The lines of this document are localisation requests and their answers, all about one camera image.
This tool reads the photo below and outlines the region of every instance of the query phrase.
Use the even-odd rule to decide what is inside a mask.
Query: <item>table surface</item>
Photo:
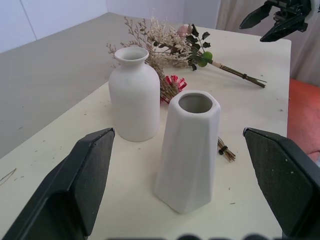
[[[161,105],[157,135],[129,142],[116,135],[104,196],[90,240],[111,237],[176,239],[192,233],[203,239],[242,239],[249,233],[280,237],[281,228],[255,177],[245,127],[287,135],[291,42],[261,43],[259,36],[208,31],[213,58],[228,67],[267,81],[262,89],[213,66],[166,69],[185,78],[186,89],[209,92],[221,105],[219,136],[236,154],[228,163],[218,156],[211,203],[178,214],[153,194],[168,106]],[[113,127],[108,83],[62,114],[0,160],[0,178],[16,168],[0,186],[0,238],[4,236],[44,177],[86,134]]]

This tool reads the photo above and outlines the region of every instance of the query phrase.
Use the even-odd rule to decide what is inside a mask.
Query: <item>vase neck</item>
[[[142,67],[148,58],[149,52],[137,46],[125,47],[115,52],[114,57],[117,59],[122,69],[134,69]]]

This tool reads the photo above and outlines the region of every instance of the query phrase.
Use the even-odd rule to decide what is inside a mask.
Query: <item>white ceramic vase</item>
[[[168,109],[155,194],[179,213],[212,200],[220,105],[207,92],[185,90]]]
[[[154,137],[160,124],[160,81],[145,64],[149,52],[126,47],[115,52],[120,62],[109,78],[109,92],[118,134],[132,142]]]

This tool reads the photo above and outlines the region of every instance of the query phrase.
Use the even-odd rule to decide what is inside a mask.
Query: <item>gray floor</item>
[[[96,19],[0,54],[0,158],[107,82],[123,16]]]

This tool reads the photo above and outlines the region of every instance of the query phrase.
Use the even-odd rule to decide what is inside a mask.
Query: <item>black robotic claw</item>
[[[260,39],[261,42],[275,42],[295,31],[307,30],[305,20],[312,10],[310,0],[267,0],[242,21],[240,29],[249,29],[259,24],[269,16],[272,7],[280,8],[280,11],[274,14],[274,27]]]

